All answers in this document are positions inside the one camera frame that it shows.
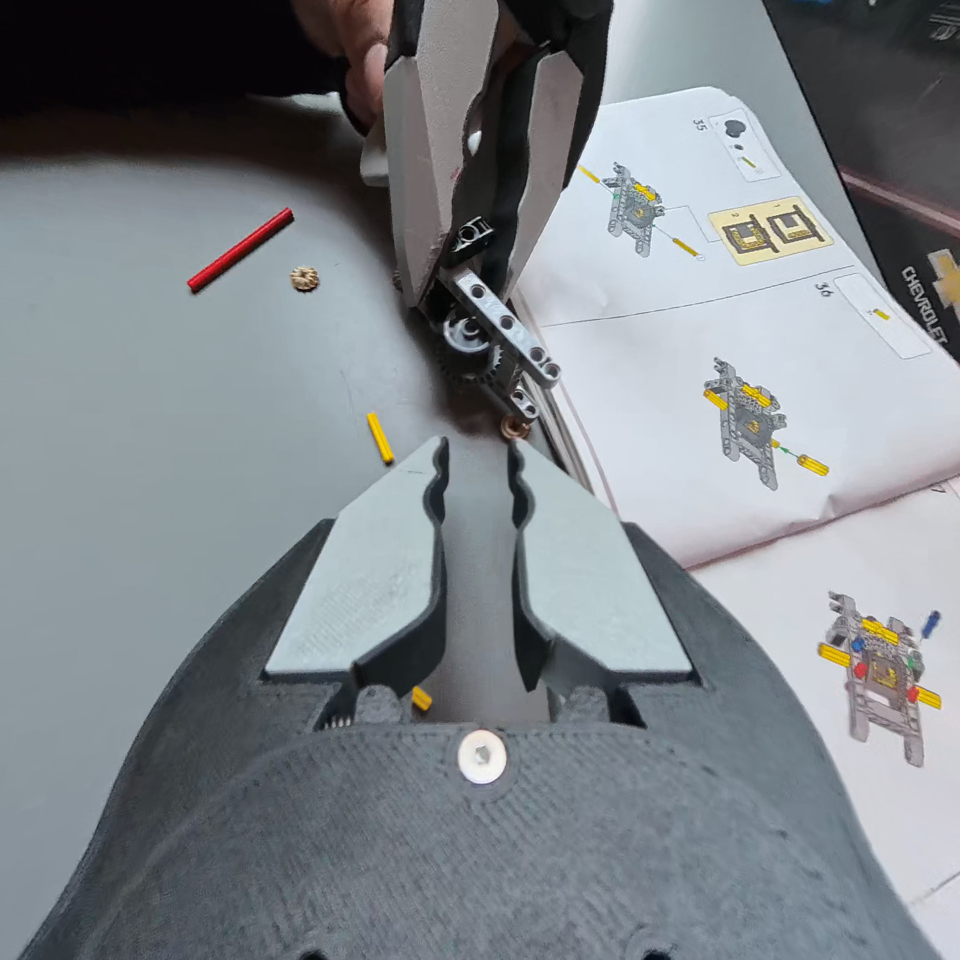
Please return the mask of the person's left hand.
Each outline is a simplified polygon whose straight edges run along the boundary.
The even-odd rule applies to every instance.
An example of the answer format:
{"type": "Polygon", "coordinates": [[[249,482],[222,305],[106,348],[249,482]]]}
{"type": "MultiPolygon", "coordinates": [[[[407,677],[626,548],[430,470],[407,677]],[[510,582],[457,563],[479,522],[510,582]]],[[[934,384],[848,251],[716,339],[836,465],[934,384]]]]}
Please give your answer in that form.
{"type": "Polygon", "coordinates": [[[394,1],[292,1],[296,21],[321,54],[345,61],[341,101],[366,135],[382,112],[394,1]]]}

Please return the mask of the red lego axle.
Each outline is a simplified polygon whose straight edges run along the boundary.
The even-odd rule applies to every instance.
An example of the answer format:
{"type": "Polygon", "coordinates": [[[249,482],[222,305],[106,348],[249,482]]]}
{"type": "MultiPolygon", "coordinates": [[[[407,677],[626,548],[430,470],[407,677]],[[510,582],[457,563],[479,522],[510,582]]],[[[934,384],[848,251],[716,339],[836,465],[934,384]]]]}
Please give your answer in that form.
{"type": "Polygon", "coordinates": [[[223,274],[233,269],[239,262],[257,251],[294,222],[295,214],[290,207],[280,210],[267,222],[259,225],[253,232],[247,234],[242,240],[192,275],[186,281],[190,294],[196,296],[201,293],[212,282],[218,280],[223,274]]]}

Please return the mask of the grey lego gear frame assembly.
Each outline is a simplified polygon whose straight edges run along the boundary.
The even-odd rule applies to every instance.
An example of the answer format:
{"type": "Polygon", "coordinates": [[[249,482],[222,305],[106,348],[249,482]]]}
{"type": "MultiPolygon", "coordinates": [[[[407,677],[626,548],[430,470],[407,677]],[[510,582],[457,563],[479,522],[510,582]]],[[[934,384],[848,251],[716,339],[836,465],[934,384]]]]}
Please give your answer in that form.
{"type": "Polygon", "coordinates": [[[483,217],[462,223],[417,309],[437,336],[446,375],[487,390],[504,417],[533,426],[541,408],[524,383],[551,391],[562,371],[538,336],[474,270],[494,240],[495,231],[483,217]]]}

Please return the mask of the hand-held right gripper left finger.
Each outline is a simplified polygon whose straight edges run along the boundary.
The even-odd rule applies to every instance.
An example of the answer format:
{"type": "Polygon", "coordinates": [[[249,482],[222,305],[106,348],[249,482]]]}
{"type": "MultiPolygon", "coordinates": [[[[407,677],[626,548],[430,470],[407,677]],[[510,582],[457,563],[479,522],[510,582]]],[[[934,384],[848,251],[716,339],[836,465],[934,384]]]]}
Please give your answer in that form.
{"type": "Polygon", "coordinates": [[[412,689],[446,649],[446,437],[426,440],[333,521],[265,665],[279,682],[412,689]]]}

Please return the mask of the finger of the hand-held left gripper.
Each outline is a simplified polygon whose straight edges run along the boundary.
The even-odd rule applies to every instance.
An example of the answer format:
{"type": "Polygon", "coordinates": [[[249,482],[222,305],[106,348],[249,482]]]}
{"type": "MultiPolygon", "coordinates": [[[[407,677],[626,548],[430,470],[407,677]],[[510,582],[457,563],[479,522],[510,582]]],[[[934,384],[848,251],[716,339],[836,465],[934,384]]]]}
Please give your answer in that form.
{"type": "Polygon", "coordinates": [[[564,189],[583,75],[566,51],[547,48],[506,74],[494,127],[494,231],[481,279],[507,301],[564,189]]]}
{"type": "Polygon", "coordinates": [[[497,1],[393,3],[382,104],[393,244],[410,308],[450,246],[465,129],[486,87],[498,20],[497,1]]]}

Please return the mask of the white lego instruction booklet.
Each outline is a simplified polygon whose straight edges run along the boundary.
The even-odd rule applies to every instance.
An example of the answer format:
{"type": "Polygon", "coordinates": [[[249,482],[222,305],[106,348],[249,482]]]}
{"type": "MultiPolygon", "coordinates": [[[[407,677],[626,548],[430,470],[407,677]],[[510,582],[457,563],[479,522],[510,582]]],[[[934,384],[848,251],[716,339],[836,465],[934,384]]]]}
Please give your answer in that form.
{"type": "Polygon", "coordinates": [[[958,363],[713,87],[601,108],[514,301],[570,471],[763,646],[958,958],[958,363]]]}

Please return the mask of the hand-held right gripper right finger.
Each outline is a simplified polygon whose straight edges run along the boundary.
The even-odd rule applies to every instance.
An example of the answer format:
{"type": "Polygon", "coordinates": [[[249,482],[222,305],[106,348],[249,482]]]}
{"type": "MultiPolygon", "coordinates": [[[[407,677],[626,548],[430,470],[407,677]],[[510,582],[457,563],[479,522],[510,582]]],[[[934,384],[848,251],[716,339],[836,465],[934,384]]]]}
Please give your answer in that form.
{"type": "Polygon", "coordinates": [[[690,657],[615,513],[525,440],[510,442],[508,480],[513,648],[525,689],[690,679],[690,657]]]}

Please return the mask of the person's left forearm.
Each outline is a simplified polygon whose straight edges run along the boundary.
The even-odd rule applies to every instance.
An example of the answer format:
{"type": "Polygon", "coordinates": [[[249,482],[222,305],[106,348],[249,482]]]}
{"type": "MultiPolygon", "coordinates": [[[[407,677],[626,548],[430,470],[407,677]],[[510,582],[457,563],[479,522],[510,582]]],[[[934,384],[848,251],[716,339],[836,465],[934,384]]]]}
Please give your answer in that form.
{"type": "Polygon", "coordinates": [[[3,1],[2,114],[343,93],[286,1],[3,1]]]}

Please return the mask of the black lego set box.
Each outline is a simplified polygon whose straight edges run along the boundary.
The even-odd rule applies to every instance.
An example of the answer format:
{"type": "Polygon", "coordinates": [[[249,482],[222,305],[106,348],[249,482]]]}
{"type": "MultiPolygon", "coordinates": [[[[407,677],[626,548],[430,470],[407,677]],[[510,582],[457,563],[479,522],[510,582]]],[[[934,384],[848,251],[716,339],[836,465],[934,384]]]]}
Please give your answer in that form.
{"type": "Polygon", "coordinates": [[[765,7],[887,288],[959,358],[959,3],[765,7]]]}

